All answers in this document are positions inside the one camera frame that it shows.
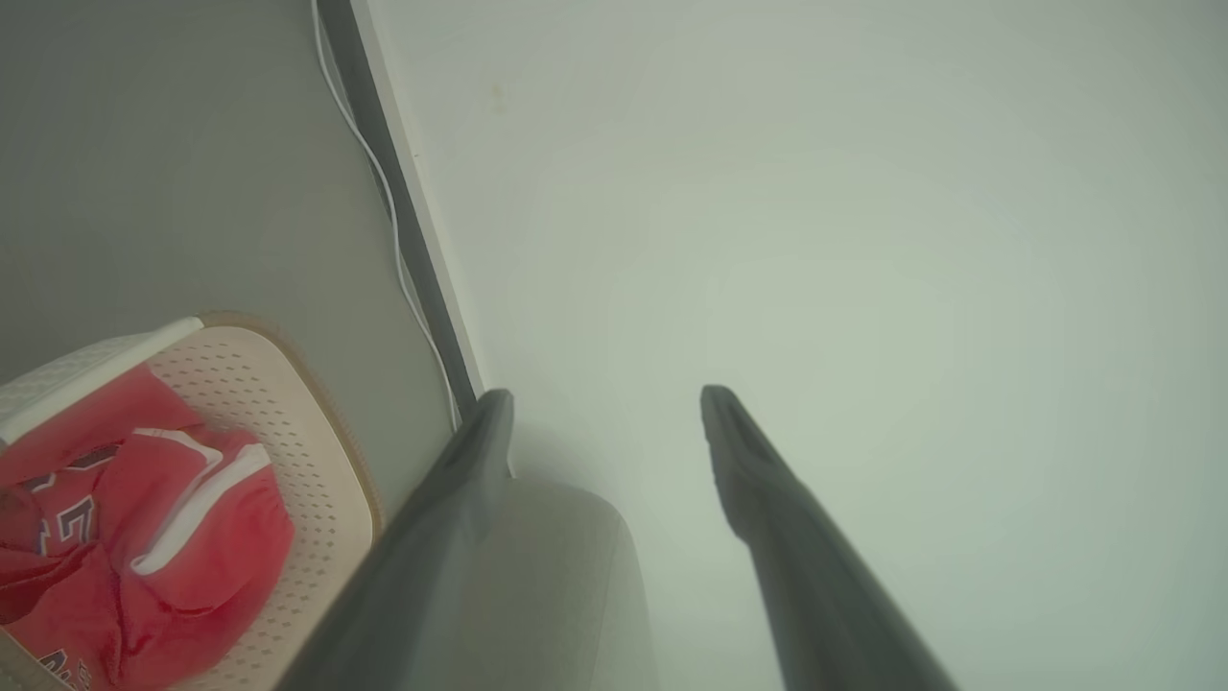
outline perforated basket rim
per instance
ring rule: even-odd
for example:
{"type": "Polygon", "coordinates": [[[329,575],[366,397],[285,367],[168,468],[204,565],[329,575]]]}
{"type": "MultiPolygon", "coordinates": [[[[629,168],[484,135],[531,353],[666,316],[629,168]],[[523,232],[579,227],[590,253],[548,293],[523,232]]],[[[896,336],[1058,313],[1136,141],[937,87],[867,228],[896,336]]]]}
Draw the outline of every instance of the perforated basket rim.
{"type": "MultiPolygon", "coordinates": [[[[384,511],[383,502],[379,500],[379,495],[375,490],[376,485],[372,480],[371,470],[366,464],[366,459],[362,455],[361,448],[354,438],[349,425],[334,405],[332,395],[312,374],[293,342],[286,338],[278,326],[244,312],[221,309],[209,311],[199,313],[194,318],[200,320],[203,324],[201,328],[236,326],[251,330],[271,342],[274,349],[276,349],[281,356],[285,357],[295,374],[307,388],[316,405],[319,407],[319,411],[324,415],[324,419],[328,421],[328,425],[332,427],[335,438],[340,443],[341,449],[345,452],[345,455],[350,461],[350,466],[357,479],[359,487],[361,488],[371,512],[371,544],[373,545],[375,541],[378,540],[379,534],[383,531],[384,511]]],[[[161,353],[163,350],[173,347],[176,342],[185,339],[196,330],[199,329],[188,330],[183,333],[178,340],[162,344],[161,349],[149,353],[144,360],[135,362],[134,367],[140,365],[140,362],[145,362],[161,353]]],[[[118,377],[122,372],[115,373],[115,376],[118,377]]],[[[47,669],[43,668],[43,665],[39,664],[38,660],[4,628],[0,628],[0,680],[10,681],[16,685],[16,689],[25,691],[58,691],[69,689],[68,685],[47,671],[47,669]]]]}

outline red jersey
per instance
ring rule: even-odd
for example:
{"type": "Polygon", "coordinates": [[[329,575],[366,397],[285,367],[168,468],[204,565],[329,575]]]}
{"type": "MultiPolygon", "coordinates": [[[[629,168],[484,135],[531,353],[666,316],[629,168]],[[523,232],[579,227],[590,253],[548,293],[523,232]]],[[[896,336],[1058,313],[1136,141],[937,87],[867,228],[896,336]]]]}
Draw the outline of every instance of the red jersey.
{"type": "Polygon", "coordinates": [[[0,623],[79,691],[165,689],[247,630],[292,538],[255,438],[141,367],[0,457],[0,623]]]}

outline white cable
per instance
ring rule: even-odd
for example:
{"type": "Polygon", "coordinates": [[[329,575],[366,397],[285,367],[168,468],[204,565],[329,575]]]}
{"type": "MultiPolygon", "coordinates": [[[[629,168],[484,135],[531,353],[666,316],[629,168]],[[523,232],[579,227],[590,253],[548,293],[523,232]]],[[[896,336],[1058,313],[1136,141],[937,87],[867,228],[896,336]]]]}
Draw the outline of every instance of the white cable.
{"type": "Polygon", "coordinates": [[[426,320],[422,318],[421,312],[418,309],[418,304],[414,302],[413,295],[409,292],[409,286],[405,284],[405,268],[402,265],[400,260],[400,227],[397,223],[397,203],[392,199],[392,188],[388,185],[388,177],[384,174],[383,168],[379,166],[379,161],[376,160],[375,151],[371,150],[371,145],[367,140],[362,137],[359,133],[359,125],[354,124],[354,118],[350,117],[350,110],[345,107],[345,102],[341,101],[340,93],[336,92],[336,86],[333,85],[333,77],[328,74],[328,60],[324,59],[324,39],[323,29],[319,23],[319,0],[311,1],[311,18],[312,25],[316,27],[316,56],[319,58],[319,70],[324,72],[324,83],[328,83],[329,92],[333,93],[333,102],[336,103],[336,108],[341,110],[341,117],[345,118],[345,124],[350,126],[350,131],[354,137],[359,140],[362,145],[362,150],[366,151],[367,158],[371,160],[371,164],[376,168],[376,173],[379,176],[379,184],[384,189],[384,199],[388,200],[388,215],[392,216],[392,250],[393,259],[397,264],[397,280],[400,282],[400,292],[405,296],[405,301],[409,302],[409,311],[414,314],[414,320],[418,322],[418,328],[422,329],[422,335],[426,336],[426,342],[430,344],[431,352],[435,353],[435,363],[440,367],[440,374],[443,376],[443,389],[448,394],[448,416],[452,420],[452,431],[456,432],[457,423],[457,400],[452,395],[452,383],[448,382],[448,371],[443,367],[443,357],[440,356],[440,350],[435,344],[435,338],[431,336],[431,329],[426,328],[426,320]]]}

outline clothing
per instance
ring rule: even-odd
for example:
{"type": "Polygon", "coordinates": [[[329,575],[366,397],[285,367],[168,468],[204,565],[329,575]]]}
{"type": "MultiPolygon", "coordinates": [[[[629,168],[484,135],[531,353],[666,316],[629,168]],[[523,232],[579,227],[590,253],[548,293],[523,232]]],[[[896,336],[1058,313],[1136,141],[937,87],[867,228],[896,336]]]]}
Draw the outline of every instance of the clothing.
{"type": "Polygon", "coordinates": [[[264,448],[140,367],[0,457],[0,623],[79,691],[206,671],[293,539],[264,448]]]}

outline white wall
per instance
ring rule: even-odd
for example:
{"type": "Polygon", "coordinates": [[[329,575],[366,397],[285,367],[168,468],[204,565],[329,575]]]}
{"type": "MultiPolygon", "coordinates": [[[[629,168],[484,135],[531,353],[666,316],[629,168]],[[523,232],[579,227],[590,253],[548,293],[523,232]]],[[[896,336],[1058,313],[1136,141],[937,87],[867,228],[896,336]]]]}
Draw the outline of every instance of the white wall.
{"type": "Polygon", "coordinates": [[[1228,674],[1228,14],[377,0],[522,476],[610,500],[666,689],[779,684],[700,385],[964,689],[1228,674]]]}

